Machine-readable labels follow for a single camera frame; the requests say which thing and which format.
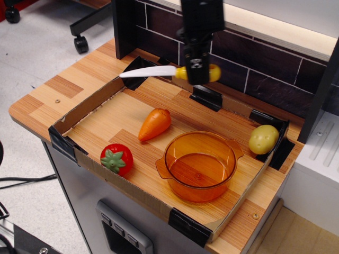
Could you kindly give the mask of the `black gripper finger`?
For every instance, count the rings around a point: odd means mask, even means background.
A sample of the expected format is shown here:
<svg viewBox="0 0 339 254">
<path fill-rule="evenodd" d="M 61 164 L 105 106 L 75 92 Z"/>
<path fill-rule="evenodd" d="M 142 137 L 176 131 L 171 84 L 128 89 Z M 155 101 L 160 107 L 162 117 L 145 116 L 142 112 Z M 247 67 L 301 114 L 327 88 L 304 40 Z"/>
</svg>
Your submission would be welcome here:
<svg viewBox="0 0 339 254">
<path fill-rule="evenodd" d="M 184 62 L 188 81 L 191 85 L 209 82 L 209 45 L 194 44 L 183 47 Z"/>
</svg>

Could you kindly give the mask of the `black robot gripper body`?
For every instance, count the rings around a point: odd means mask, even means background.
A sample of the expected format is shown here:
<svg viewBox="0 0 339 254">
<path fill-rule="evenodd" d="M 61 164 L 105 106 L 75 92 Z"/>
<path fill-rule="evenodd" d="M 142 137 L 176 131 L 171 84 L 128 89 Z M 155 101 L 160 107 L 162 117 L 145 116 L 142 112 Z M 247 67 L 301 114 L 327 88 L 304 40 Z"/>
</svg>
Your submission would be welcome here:
<svg viewBox="0 0 339 254">
<path fill-rule="evenodd" d="M 225 29 L 222 0 L 182 0 L 181 12 L 183 27 L 177 34 L 187 48 L 205 47 Z"/>
</svg>

